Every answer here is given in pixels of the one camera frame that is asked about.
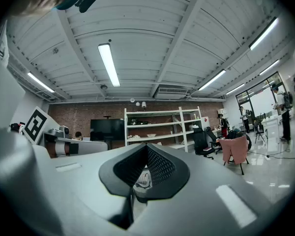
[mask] white shelving unit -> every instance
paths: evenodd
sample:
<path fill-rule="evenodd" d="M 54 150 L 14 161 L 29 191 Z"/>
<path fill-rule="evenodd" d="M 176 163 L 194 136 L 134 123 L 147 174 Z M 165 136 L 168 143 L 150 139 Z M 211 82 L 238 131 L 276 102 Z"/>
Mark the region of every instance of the white shelving unit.
<path fill-rule="evenodd" d="M 190 114 L 191 120 L 184 120 L 184 115 Z M 180 115 L 180 120 L 176 119 L 176 115 Z M 166 123 L 154 123 L 154 124 L 145 124 L 145 125 L 128 125 L 129 118 L 139 118 L 139 117 L 156 117 L 156 116 L 172 116 L 173 122 L 166 122 Z M 186 131 L 185 130 L 185 123 L 192 123 L 194 121 L 200 121 L 201 126 L 201 112 L 200 108 L 197 109 L 189 109 L 189 110 L 182 110 L 181 107 L 178 110 L 169 110 L 169 111 L 149 111 L 149 112 L 127 112 L 127 109 L 124 109 L 124 139 L 125 145 L 128 146 L 129 142 L 143 142 L 143 141 L 151 141 L 157 139 L 164 139 L 169 137 L 177 137 L 183 136 L 184 144 L 175 144 L 171 145 L 172 148 L 185 148 L 185 151 L 188 152 L 188 146 L 192 144 L 192 141 L 187 141 L 187 134 L 193 133 L 193 131 Z M 168 126 L 168 125 L 180 125 L 182 127 L 181 133 L 173 133 L 168 135 L 156 135 L 155 137 L 140 137 L 140 138 L 129 138 L 128 139 L 128 129 L 132 128 L 151 128 L 155 127 L 155 134 L 157 134 L 157 127 L 160 126 Z"/>

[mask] black office chair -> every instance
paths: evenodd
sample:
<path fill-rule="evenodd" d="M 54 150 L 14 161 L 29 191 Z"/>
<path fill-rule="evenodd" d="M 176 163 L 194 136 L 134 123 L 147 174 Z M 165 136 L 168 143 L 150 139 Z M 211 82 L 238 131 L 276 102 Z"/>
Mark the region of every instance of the black office chair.
<path fill-rule="evenodd" d="M 215 154 L 217 155 L 218 151 L 219 151 L 219 150 L 222 150 L 222 146 L 221 146 L 221 144 L 220 144 L 219 142 L 216 141 L 216 139 L 217 139 L 217 138 L 222 138 L 223 136 L 218 136 L 218 137 L 216 137 L 216 136 L 214 135 L 214 133 L 212 132 L 211 127 L 206 127 L 206 133 L 207 133 L 208 136 L 210 136 L 211 139 L 212 139 L 212 142 L 210 142 L 212 148 L 213 148 L 213 146 L 215 146 L 215 147 L 220 146 L 219 148 L 216 148 L 216 152 L 215 152 Z"/>
<path fill-rule="evenodd" d="M 202 155 L 206 158 L 214 159 L 213 156 L 207 156 L 213 152 L 215 152 L 215 149 L 211 148 L 208 151 L 203 151 L 203 149 L 207 148 L 207 134 L 203 129 L 201 128 L 194 128 L 193 133 L 193 140 L 195 141 L 195 151 L 196 155 Z"/>

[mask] table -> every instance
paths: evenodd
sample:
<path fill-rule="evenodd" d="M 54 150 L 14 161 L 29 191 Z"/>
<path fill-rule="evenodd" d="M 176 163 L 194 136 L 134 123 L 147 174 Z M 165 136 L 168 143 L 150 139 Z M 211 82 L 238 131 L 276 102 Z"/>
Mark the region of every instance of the table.
<path fill-rule="evenodd" d="M 280 116 L 272 116 L 272 118 L 269 119 L 263 119 L 261 121 L 261 124 L 264 126 L 264 131 L 267 130 L 267 137 L 271 137 L 272 133 L 275 134 L 275 138 L 277 143 L 280 143 L 280 133 L 279 133 L 279 119 Z"/>

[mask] air conditioning unit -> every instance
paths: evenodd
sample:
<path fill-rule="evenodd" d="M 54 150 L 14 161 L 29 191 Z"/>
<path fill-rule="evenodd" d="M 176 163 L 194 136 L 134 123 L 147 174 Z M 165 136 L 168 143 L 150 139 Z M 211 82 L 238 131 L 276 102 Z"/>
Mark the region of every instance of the air conditioning unit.
<path fill-rule="evenodd" d="M 188 90 L 183 88 L 158 88 L 154 98 L 159 100 L 179 100 L 187 95 Z"/>

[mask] black monitor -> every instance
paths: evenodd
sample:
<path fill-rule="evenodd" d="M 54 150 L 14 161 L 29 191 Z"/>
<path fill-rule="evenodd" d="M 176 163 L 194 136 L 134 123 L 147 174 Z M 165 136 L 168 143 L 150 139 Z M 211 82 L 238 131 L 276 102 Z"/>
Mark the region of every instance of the black monitor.
<path fill-rule="evenodd" d="M 91 141 L 124 140 L 124 120 L 90 120 Z"/>

